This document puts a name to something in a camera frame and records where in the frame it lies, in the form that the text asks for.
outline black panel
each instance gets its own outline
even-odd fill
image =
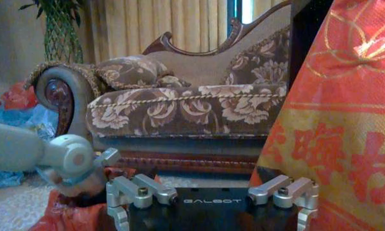
[[[148,209],[130,207],[132,231],[283,231],[298,230],[298,207],[250,205],[247,188],[178,188],[175,206],[155,200]]]

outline logo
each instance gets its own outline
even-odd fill
[[[231,204],[231,203],[240,203],[242,199],[214,199],[214,200],[200,200],[200,199],[186,199],[184,203],[186,204]]]

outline brown floral fabric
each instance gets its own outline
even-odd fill
[[[288,83],[290,27],[239,53],[228,67],[224,84]]]
[[[99,137],[267,136],[286,86],[234,85],[122,90],[88,105]]]
[[[192,84],[176,76],[164,76],[158,80],[159,88],[190,87]]]
[[[151,88],[171,74],[166,65],[146,55],[111,59],[96,67],[99,75],[115,90]]]

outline carved wooden backrest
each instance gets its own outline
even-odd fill
[[[291,2],[276,5],[251,24],[232,21],[234,30],[220,47],[206,53],[183,51],[171,43],[167,32],[147,48],[144,54],[160,60],[175,75],[194,86],[219,85],[228,75],[228,65],[236,55],[260,43],[291,24]]]

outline blue plastic bag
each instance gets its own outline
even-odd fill
[[[35,131],[50,141],[56,135],[59,116],[43,105],[26,110],[6,110],[0,107],[0,123]],[[0,171],[0,188],[18,186],[24,178],[23,172]]]

